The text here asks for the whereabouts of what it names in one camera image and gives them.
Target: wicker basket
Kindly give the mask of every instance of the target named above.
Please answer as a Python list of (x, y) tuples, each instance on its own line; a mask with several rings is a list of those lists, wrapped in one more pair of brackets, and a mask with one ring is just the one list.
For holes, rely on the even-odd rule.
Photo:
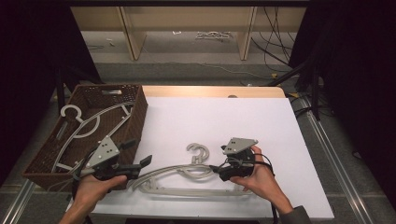
[[(78, 85), (67, 103), (68, 105), (79, 107), (81, 118), (86, 120), (106, 108), (128, 102), (134, 102), (131, 117), (111, 135), (111, 139), (116, 145), (131, 139), (136, 139), (137, 144), (120, 152), (119, 164), (130, 164), (134, 161), (134, 155), (142, 136), (148, 109), (148, 103), (142, 87), (132, 84)], [(125, 107), (127, 110), (131, 110), (130, 105)], [(38, 151), (22, 174), (23, 177), (30, 179), (38, 186), (49, 191), (71, 190), (70, 184), (63, 184), (63, 182), (67, 182), (67, 180), (72, 178), (72, 175), (67, 173), (66, 169), (57, 167), (55, 172), (52, 172), (61, 148), (80, 125), (80, 122), (76, 120), (77, 110), (68, 108), (64, 112), (65, 117), (60, 116), (58, 118), (56, 126), (44, 146)], [(74, 167), (76, 161), (80, 161), (90, 150), (97, 147), (98, 141), (106, 137), (120, 123), (123, 117), (126, 117), (125, 110), (122, 107), (117, 107), (100, 116), (100, 122), (96, 129), (94, 128), (96, 119), (87, 123), (78, 132), (78, 135), (90, 133), (92, 130), (95, 131), (91, 135), (82, 138), (73, 138), (65, 149), (59, 163)], [(121, 186), (118, 189), (125, 189), (125, 186)]]

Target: floor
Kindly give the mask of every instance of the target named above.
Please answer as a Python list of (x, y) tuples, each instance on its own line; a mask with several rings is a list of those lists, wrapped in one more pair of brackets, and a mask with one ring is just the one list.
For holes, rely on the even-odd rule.
[[(150, 85), (224, 85), (224, 86), (261, 86), (281, 76), (290, 69), (266, 55), (251, 43), (246, 61), (239, 59), (235, 36), (217, 39), (196, 39), (196, 32), (148, 33), (145, 47), (138, 61), (131, 61), (123, 34), (117, 32), (84, 32), (84, 38), (90, 49), (101, 78), (106, 83), (134, 82)], [(262, 33), (269, 38), (270, 33)], [(284, 46), (292, 48), (295, 34), (281, 33)], [(265, 47), (266, 42), (260, 34), (253, 39)], [(279, 46), (269, 45), (268, 51), (276, 57), (287, 60)], [(285, 93), (294, 93), (293, 85), (297, 77), (281, 84)], [(305, 97), (290, 97), (295, 111), (306, 107), (309, 94)], [(23, 151), (6, 183), (0, 188), (0, 217), (6, 218), (7, 210), (21, 190), (24, 179), (21, 173), (50, 134), (57, 119), (56, 96), (49, 102), (47, 114), (37, 127), (29, 146)], [(326, 154), (323, 143), (319, 141), (315, 124), (323, 127), (336, 155), (342, 163), (347, 177), (364, 202), (371, 223), (396, 223), (396, 213), (387, 197), (365, 166), (352, 152), (351, 142), (345, 134), (336, 115), (328, 107), (325, 94), (320, 103), (320, 122), (313, 124), (310, 113), (296, 113), (301, 132), (304, 136), (319, 179), (332, 206), (334, 220), (314, 220), (314, 223), (362, 223), (353, 211), (347, 194), (339, 182), (337, 173)], [(24, 207), (18, 223), (55, 223), (62, 217), (68, 205), (68, 193), (48, 193), (35, 187), (33, 194)], [(125, 223), (121, 217), (92, 217), (93, 223)], [(158, 223), (172, 223), (165, 220)]]

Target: person's right hand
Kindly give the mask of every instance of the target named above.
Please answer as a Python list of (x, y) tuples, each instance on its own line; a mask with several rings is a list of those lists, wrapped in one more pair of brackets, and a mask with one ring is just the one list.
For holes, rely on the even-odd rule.
[[(251, 149), (255, 154), (262, 154), (262, 150), (259, 147), (253, 146)], [(256, 155), (255, 159), (256, 161), (263, 161), (261, 155)], [(293, 211), (289, 199), (277, 184), (271, 170), (265, 165), (255, 164), (251, 176), (246, 178), (233, 176), (230, 181), (244, 186), (244, 191), (250, 189), (258, 196), (270, 201), (279, 214), (287, 214)]]

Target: hand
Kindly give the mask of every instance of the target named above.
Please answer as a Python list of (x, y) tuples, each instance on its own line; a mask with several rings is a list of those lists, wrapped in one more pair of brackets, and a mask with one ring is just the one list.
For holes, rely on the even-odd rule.
[[(253, 146), (251, 149), (255, 154), (262, 154), (262, 150), (259, 147)], [(255, 159), (256, 161), (263, 161), (261, 155), (256, 155)], [(250, 189), (258, 196), (270, 201), (276, 207), (279, 214), (287, 214), (293, 211), (289, 199), (283, 193), (267, 166), (255, 164), (251, 176), (246, 178), (233, 176), (230, 178), (230, 181), (244, 186), (244, 191)]]
[(60, 223), (82, 223), (85, 216), (106, 196), (108, 190), (124, 183), (126, 179), (125, 175), (114, 176), (106, 181), (100, 181), (93, 175), (83, 177), (79, 182), (76, 198)]

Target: black sleeve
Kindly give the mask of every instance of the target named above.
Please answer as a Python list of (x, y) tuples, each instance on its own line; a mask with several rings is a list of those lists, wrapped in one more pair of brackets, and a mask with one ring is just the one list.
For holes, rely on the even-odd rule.
[(311, 220), (302, 206), (294, 208), (294, 211), (280, 215), (282, 224), (309, 224)]

